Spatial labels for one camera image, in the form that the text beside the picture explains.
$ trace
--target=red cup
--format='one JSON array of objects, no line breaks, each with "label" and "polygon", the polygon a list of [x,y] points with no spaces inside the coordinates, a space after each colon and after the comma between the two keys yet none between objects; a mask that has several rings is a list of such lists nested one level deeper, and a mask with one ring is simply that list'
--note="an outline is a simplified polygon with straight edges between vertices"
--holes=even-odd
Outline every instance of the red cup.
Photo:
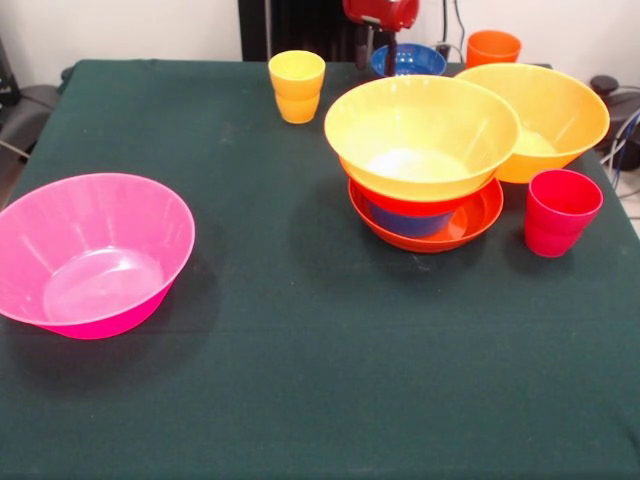
[{"label": "red cup", "polygon": [[542,257],[561,257],[598,215],[603,196],[589,177],[571,170],[545,170],[529,184],[524,235]]}]

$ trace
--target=blue bowl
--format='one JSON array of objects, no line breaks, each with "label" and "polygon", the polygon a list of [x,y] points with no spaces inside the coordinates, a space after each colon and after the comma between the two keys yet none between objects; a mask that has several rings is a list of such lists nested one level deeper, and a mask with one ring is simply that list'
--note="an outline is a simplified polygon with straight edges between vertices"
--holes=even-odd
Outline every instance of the blue bowl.
[{"label": "blue bowl", "polygon": [[[388,46],[380,47],[371,55],[371,67],[381,77],[387,58]],[[447,61],[433,48],[415,43],[401,43],[396,51],[396,75],[442,75]]]},{"label": "blue bowl", "polygon": [[435,235],[447,226],[453,212],[428,217],[400,215],[368,202],[372,220],[385,230],[403,237],[420,238]]}]

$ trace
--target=cup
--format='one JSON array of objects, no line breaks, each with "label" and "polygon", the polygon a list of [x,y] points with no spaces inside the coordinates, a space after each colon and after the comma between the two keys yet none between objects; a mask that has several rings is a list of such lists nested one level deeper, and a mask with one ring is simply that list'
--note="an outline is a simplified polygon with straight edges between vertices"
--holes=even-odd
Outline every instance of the cup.
[{"label": "cup", "polygon": [[571,170],[545,170],[533,177],[527,196],[524,235],[542,257],[561,257],[598,215],[603,196],[589,177]]},{"label": "cup", "polygon": [[276,104],[285,121],[299,124],[313,119],[320,101],[324,71],[324,60],[305,50],[288,50],[269,60]]},{"label": "cup", "polygon": [[409,238],[435,235],[444,229],[453,217],[453,211],[438,215],[402,215],[390,212],[372,202],[369,202],[369,213],[373,221],[385,230]]},{"label": "cup", "polygon": [[510,33],[499,30],[475,32],[467,42],[466,68],[486,63],[513,63],[518,59],[522,43]]}]

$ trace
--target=floor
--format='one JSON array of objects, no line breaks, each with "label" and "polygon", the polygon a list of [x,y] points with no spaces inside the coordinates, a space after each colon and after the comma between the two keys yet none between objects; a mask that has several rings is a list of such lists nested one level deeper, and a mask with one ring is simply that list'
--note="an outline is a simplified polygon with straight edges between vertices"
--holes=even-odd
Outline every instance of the floor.
[{"label": "floor", "polygon": [[[618,196],[640,190],[640,169],[632,172],[622,172],[620,183],[616,190]],[[640,237],[640,192],[626,198],[620,199],[627,215],[631,219],[638,237]]]}]

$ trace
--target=pink bowl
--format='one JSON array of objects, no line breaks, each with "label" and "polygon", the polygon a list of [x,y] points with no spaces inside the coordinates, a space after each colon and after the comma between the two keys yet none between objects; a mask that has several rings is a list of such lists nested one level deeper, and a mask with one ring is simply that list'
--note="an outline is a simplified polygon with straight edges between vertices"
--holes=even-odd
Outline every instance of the pink bowl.
[{"label": "pink bowl", "polygon": [[0,232],[0,314],[85,340],[146,320],[195,241],[175,192],[122,173],[34,190],[0,212]]}]

